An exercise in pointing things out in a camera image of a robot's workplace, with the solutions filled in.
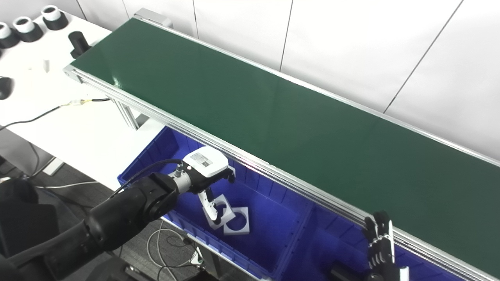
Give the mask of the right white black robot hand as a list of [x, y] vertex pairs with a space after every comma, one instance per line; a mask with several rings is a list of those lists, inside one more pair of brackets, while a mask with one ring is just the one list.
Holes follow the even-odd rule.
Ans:
[[393, 222], [388, 213], [380, 210], [365, 217], [361, 232], [368, 241], [370, 272], [365, 281], [409, 281], [409, 267], [395, 263]]

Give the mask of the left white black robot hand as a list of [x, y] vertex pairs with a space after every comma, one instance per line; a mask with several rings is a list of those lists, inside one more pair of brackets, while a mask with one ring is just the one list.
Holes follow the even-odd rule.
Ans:
[[226, 205], [221, 215], [218, 213], [211, 191], [211, 185], [219, 180], [227, 180], [230, 184], [236, 180], [236, 170], [230, 166], [228, 158], [222, 152], [210, 146], [192, 151], [182, 159], [180, 177], [184, 180], [179, 187], [180, 193], [189, 192], [198, 196], [212, 229], [220, 228], [235, 217], [229, 205]]

